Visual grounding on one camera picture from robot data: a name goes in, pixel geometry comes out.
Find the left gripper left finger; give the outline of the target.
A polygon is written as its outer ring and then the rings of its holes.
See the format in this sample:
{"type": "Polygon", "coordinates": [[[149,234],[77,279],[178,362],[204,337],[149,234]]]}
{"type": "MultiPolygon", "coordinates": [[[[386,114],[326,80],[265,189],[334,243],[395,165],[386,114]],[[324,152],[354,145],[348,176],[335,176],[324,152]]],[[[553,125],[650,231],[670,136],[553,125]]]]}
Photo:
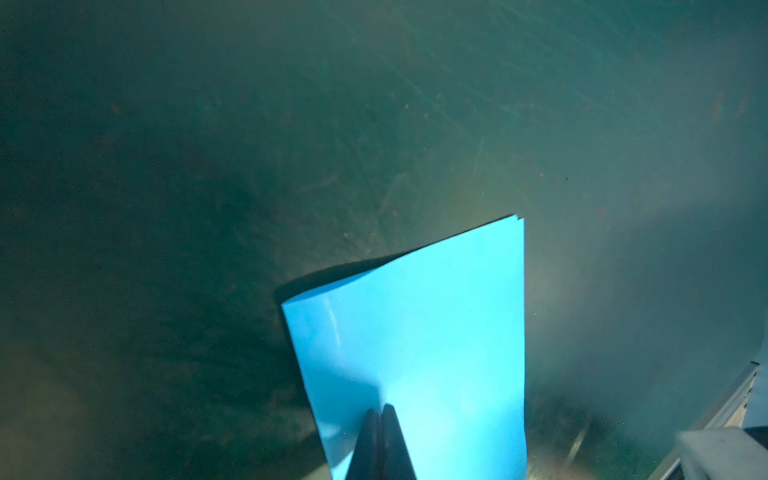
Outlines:
{"type": "Polygon", "coordinates": [[[381,415],[369,409],[357,437],[346,480],[379,480],[381,478],[381,415]]]}

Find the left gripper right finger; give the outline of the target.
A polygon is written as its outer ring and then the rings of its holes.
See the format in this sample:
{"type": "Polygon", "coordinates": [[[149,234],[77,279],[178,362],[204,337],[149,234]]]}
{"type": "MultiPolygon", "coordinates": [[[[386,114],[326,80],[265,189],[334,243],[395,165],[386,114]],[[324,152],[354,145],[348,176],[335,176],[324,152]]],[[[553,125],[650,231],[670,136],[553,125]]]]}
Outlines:
{"type": "Polygon", "coordinates": [[[386,404],[381,414],[380,478],[416,480],[416,474],[393,405],[386,404]]]}

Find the blue square paper sheet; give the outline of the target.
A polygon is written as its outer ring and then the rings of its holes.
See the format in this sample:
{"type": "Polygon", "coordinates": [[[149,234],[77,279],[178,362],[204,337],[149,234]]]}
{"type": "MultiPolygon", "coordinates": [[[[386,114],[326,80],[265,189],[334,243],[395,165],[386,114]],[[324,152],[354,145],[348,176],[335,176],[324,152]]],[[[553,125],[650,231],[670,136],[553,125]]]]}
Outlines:
{"type": "Polygon", "coordinates": [[[385,405],[417,478],[525,477],[524,244],[509,216],[282,304],[333,478],[385,405]]]}

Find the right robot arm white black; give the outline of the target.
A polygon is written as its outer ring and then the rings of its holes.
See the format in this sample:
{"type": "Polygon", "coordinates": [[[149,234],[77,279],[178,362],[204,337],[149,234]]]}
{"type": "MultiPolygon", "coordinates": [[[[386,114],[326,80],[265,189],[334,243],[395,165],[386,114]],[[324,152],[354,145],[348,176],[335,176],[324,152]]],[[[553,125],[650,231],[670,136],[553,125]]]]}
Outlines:
{"type": "Polygon", "coordinates": [[[737,427],[676,436],[685,479],[767,480],[767,449],[737,427]]]}

